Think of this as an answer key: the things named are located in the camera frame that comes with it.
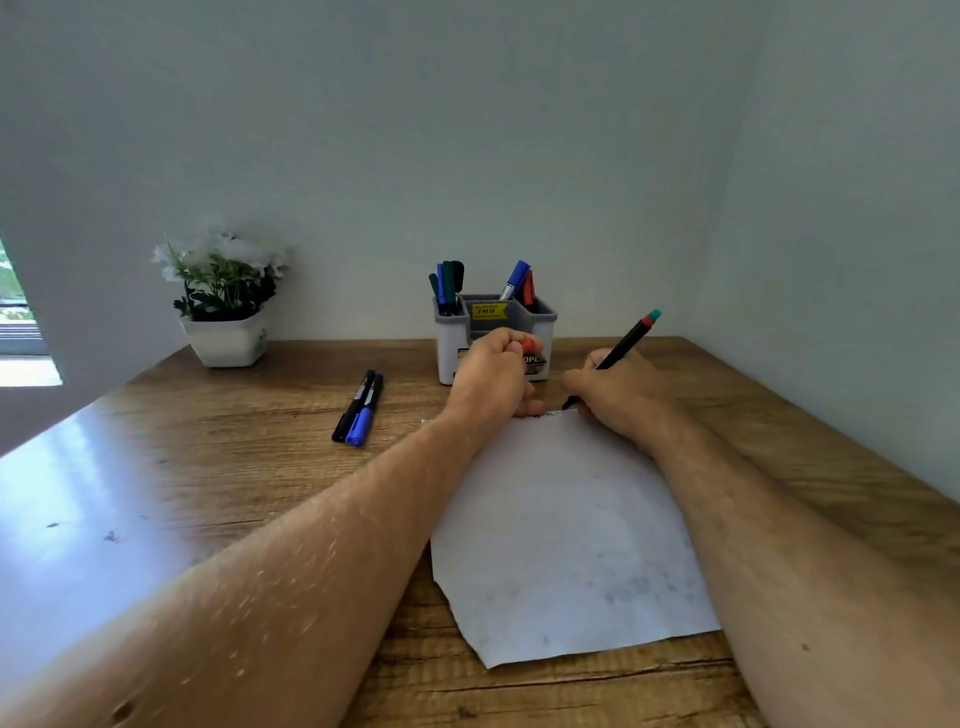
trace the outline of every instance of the wall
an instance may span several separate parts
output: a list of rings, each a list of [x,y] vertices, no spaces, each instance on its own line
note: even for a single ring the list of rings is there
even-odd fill
[[[960,498],[960,5],[770,21],[693,338]]]
[[[211,212],[297,249],[276,337],[429,336],[454,257],[533,262],[560,335],[682,330],[764,4],[5,0],[0,233],[65,385],[0,408],[181,346],[147,260]]]

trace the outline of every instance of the person's right arm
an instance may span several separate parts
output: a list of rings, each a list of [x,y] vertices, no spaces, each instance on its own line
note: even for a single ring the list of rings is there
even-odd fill
[[[806,506],[685,413],[637,352],[564,374],[663,471],[773,728],[960,726],[960,603]]]

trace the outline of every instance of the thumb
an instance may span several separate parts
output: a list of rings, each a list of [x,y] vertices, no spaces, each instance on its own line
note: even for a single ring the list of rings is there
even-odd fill
[[[568,369],[560,380],[561,386],[571,395],[585,399],[593,389],[596,373],[588,369]]]

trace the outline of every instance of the forearm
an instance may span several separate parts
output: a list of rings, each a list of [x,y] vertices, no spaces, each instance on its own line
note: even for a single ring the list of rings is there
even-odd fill
[[[337,724],[476,437],[442,416],[106,625],[0,723]]]
[[[655,443],[737,663],[775,728],[957,724],[957,605],[921,595],[689,416],[666,408],[656,427],[644,442]]]

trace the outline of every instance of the tabletop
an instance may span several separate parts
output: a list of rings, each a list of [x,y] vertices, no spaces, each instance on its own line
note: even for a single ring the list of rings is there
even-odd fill
[[[610,339],[558,339],[559,374]],[[275,342],[245,370],[181,350],[0,458],[0,692],[193,564],[435,416],[432,341]],[[640,349],[686,406],[832,521],[960,593],[960,505],[676,337]],[[330,433],[363,373],[386,388],[367,446]],[[720,632],[486,670],[429,548],[345,725],[762,726]]]

